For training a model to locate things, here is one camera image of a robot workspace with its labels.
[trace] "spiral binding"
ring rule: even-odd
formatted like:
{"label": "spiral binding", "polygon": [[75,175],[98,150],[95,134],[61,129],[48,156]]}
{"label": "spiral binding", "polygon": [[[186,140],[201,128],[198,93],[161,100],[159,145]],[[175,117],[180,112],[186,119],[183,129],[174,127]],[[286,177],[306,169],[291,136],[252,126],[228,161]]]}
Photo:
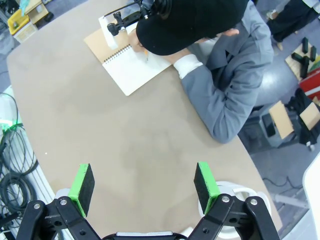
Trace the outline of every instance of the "spiral binding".
{"label": "spiral binding", "polygon": [[117,51],[115,54],[111,55],[110,57],[108,57],[106,60],[104,60],[104,63],[110,63],[113,59],[116,59],[118,56],[120,56],[121,54],[123,54],[125,51],[128,51],[131,47],[131,45],[127,45],[123,48],[121,48],[119,51]]}

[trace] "ear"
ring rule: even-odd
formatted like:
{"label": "ear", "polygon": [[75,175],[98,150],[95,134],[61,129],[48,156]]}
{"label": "ear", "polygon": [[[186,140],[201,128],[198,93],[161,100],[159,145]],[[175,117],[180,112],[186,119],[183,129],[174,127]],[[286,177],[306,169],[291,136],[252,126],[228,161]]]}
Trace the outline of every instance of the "ear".
{"label": "ear", "polygon": [[231,37],[231,36],[233,36],[233,35],[238,35],[239,33],[240,33],[240,32],[239,32],[238,29],[231,28],[231,29],[229,29],[228,31],[225,31],[225,32],[223,33],[223,35],[226,35],[226,36]]}

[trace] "person standing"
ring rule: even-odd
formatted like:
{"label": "person standing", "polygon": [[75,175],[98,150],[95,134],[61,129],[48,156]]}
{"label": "person standing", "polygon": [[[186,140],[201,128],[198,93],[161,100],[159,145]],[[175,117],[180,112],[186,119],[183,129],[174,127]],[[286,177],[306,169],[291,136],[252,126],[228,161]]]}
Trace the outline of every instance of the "person standing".
{"label": "person standing", "polygon": [[320,15],[320,0],[290,0],[275,19],[267,22],[280,50],[283,40]]}

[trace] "black cap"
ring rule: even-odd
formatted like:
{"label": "black cap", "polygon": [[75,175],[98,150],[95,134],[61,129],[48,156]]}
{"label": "black cap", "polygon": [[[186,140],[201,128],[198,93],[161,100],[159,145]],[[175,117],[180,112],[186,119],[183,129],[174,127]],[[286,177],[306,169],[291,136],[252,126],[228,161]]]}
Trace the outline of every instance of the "black cap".
{"label": "black cap", "polygon": [[249,0],[171,1],[166,19],[156,14],[140,20],[136,27],[140,43],[156,55],[174,54],[202,38],[214,38],[234,28]]}

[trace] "yellow container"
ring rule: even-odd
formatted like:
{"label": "yellow container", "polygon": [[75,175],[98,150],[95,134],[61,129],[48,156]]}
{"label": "yellow container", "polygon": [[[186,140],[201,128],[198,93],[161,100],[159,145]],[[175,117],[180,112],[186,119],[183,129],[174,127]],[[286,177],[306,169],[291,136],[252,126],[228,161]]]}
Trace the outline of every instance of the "yellow container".
{"label": "yellow container", "polygon": [[11,35],[15,35],[20,29],[30,22],[28,15],[21,16],[22,10],[16,11],[9,19],[8,26]]}

